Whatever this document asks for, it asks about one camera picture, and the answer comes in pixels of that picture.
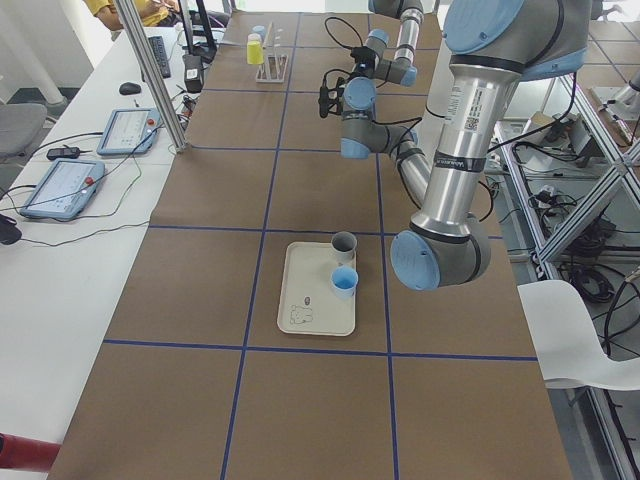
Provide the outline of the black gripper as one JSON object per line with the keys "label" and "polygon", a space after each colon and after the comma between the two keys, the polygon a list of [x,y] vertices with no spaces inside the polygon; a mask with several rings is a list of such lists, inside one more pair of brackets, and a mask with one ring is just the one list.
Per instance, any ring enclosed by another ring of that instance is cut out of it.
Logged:
{"label": "black gripper", "polygon": [[351,73],[349,74],[349,80],[355,78],[373,78],[373,66],[364,62],[356,62]]}
{"label": "black gripper", "polygon": [[346,81],[343,77],[336,80],[335,86],[330,88],[327,80],[323,79],[319,89],[319,116],[327,118],[329,115],[340,116],[343,112],[342,97]]}

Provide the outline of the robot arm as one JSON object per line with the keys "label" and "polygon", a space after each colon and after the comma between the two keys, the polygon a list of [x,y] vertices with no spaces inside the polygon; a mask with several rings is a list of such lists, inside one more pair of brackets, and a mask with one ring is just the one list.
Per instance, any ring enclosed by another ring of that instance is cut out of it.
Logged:
{"label": "robot arm", "polygon": [[369,1],[368,8],[371,13],[400,21],[394,58],[384,58],[389,35],[381,29],[371,30],[362,46],[351,49],[350,56],[354,59],[354,67],[349,79],[365,77],[406,87],[413,86],[417,77],[417,69],[414,66],[415,50],[424,19],[422,3],[410,0],[379,0]]}
{"label": "robot arm", "polygon": [[588,1],[455,1],[443,38],[453,76],[432,156],[419,148],[410,123],[375,119],[376,81],[410,86],[423,8],[418,1],[373,1],[373,13],[400,23],[396,52],[384,56],[387,34],[372,31],[355,47],[349,76],[322,88],[321,116],[341,118],[341,153],[365,159],[387,154],[419,202],[407,230],[395,236],[391,263],[413,290],[475,280],[491,250],[470,207],[484,170],[496,122],[522,82],[562,76],[584,62],[592,5]]}

